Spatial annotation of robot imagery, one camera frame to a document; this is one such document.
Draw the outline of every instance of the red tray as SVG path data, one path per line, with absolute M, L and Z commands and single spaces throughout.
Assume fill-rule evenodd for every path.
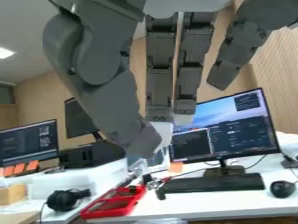
M 125 187 L 107 191 L 81 210 L 81 218 L 95 219 L 127 215 L 144 192 L 144 186 L 136 186 L 134 190 Z

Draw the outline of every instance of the monitor screen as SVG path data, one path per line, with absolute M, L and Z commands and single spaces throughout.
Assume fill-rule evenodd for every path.
M 58 156 L 55 120 L 0 131 L 0 161 L 2 166 Z
M 67 138 L 99 131 L 74 98 L 65 101 L 65 122 Z
M 170 158 L 175 162 L 277 152 L 262 89 L 198 103 L 191 124 L 174 127 Z

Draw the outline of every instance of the black keyboard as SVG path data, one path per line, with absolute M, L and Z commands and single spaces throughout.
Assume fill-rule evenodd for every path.
M 172 179 L 156 190 L 156 196 L 163 200 L 164 194 L 211 191 L 263 190 L 264 184 L 259 173 L 230 176 L 210 176 L 199 178 Z

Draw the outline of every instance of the computer mouse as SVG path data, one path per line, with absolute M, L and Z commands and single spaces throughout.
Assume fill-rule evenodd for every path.
M 295 192 L 295 183 L 275 181 L 271 183 L 270 190 L 276 198 L 287 198 Z

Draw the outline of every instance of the orange sticky note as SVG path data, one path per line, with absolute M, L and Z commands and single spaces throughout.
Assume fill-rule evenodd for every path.
M 3 169 L 3 176 L 5 177 L 9 177 L 13 174 L 13 169 L 14 169 L 14 166 L 5 167 L 5 169 Z
M 183 163 L 182 162 L 172 162 L 170 163 L 170 172 L 171 173 L 182 173 Z
M 13 174 L 19 174 L 23 172 L 23 168 L 25 168 L 25 163 L 17 164 L 14 167 L 14 171 Z
M 29 162 L 29 165 L 26 167 L 26 171 L 35 170 L 37 169 L 37 166 L 38 166 L 38 160 L 30 161 Z

